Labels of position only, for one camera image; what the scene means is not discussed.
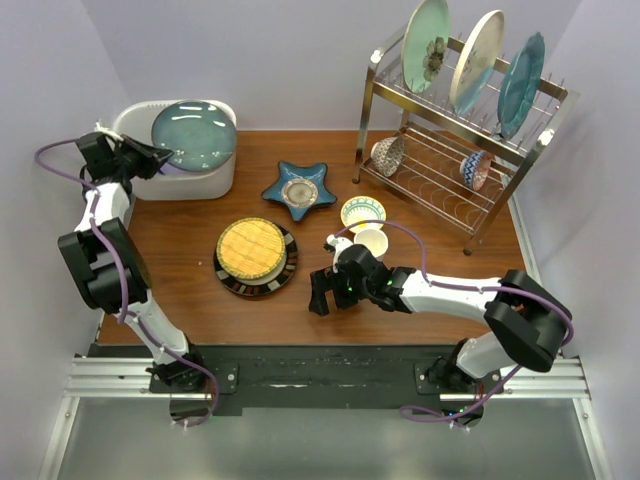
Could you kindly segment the woven straw round mat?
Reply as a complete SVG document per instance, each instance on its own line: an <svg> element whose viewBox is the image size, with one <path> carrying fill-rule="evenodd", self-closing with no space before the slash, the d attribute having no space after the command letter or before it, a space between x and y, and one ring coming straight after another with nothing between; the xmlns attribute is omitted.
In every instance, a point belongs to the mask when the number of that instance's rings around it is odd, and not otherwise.
<svg viewBox="0 0 640 480"><path fill-rule="evenodd" d="M221 267L241 280L271 274L285 257L285 239L279 227L264 218L246 217L228 225L216 245Z"/></svg>

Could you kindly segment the white ceramic mug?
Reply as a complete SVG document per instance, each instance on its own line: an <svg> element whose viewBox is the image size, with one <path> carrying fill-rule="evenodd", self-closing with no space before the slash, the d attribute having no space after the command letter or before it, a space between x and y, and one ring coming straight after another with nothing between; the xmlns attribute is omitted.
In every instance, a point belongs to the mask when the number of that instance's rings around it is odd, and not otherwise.
<svg viewBox="0 0 640 480"><path fill-rule="evenodd" d="M366 247L379 261L384 259L388 248L389 239L381 229L365 228L354 235L354 243Z"/></svg>

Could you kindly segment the lavender round plate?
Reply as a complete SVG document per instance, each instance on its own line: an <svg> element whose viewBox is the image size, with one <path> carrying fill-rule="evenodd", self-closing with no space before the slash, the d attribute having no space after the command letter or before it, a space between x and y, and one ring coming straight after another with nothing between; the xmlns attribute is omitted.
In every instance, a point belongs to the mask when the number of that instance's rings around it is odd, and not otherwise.
<svg viewBox="0 0 640 480"><path fill-rule="evenodd" d="M185 171L183 169L179 169L175 166L169 165L169 164L165 164L162 166L161 168L161 173L163 175L187 175L188 171Z"/></svg>

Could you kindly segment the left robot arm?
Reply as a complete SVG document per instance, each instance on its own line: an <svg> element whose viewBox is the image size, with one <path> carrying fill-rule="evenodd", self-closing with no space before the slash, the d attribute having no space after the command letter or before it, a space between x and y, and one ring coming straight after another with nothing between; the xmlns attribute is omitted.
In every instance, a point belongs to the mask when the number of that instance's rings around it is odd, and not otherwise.
<svg viewBox="0 0 640 480"><path fill-rule="evenodd" d="M75 144L85 161L78 179L86 208L74 231L59 238L58 248L82 299L138 335L152 354L154 379L179 391L203 389L202 355L154 299L146 264L123 223L133 179L153 178L172 150L104 132L86 134Z"/></svg>

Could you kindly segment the blue-grey blossom plate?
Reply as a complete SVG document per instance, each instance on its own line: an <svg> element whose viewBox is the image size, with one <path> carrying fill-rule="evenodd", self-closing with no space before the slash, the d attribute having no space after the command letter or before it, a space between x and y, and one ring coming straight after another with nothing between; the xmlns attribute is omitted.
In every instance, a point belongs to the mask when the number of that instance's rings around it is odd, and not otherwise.
<svg viewBox="0 0 640 480"><path fill-rule="evenodd" d="M179 101L164 108L151 126L155 147L171 150L168 164L200 174L223 166L235 153L236 125L219 106L207 101Z"/></svg>

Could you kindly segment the dark blue trivet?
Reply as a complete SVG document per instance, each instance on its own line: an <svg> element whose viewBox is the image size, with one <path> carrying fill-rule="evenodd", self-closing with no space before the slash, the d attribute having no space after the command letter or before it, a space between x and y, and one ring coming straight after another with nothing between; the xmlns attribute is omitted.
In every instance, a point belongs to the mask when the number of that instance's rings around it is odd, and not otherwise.
<svg viewBox="0 0 640 480"><path fill-rule="evenodd" d="M294 222L300 222L312 209L327 207L337 201L325 184L326 163L302 167L279 161L278 173L276 181L261 193L261 198L286 206Z"/></svg>

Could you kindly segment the black patterned rim plate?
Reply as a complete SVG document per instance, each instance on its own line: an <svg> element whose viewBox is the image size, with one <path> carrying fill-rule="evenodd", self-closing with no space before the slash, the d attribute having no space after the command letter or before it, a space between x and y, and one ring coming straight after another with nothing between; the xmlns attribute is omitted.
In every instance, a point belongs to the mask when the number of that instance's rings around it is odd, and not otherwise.
<svg viewBox="0 0 640 480"><path fill-rule="evenodd" d="M280 225L277 226L284 235L285 257L276 269L265 277L256 280L241 280L231 276L218 262L215 249L213 254L214 271L226 289L243 297L260 297L277 291L289 282L298 266L297 244L288 230Z"/></svg>

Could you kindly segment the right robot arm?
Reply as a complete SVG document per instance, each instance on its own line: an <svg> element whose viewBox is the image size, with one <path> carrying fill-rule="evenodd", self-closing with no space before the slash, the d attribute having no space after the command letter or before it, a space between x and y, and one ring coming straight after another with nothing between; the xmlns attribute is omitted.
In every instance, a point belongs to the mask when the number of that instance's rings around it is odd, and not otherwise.
<svg viewBox="0 0 640 480"><path fill-rule="evenodd" d="M461 340L448 358L436 360L427 377L459 393L511 365L547 373L573 335L572 317L526 272L501 278L429 275L410 267L389 268L364 246L332 246L331 266L310 275L310 311L329 312L331 293L339 309L367 299L387 312L443 313L485 323L490 331Z"/></svg>

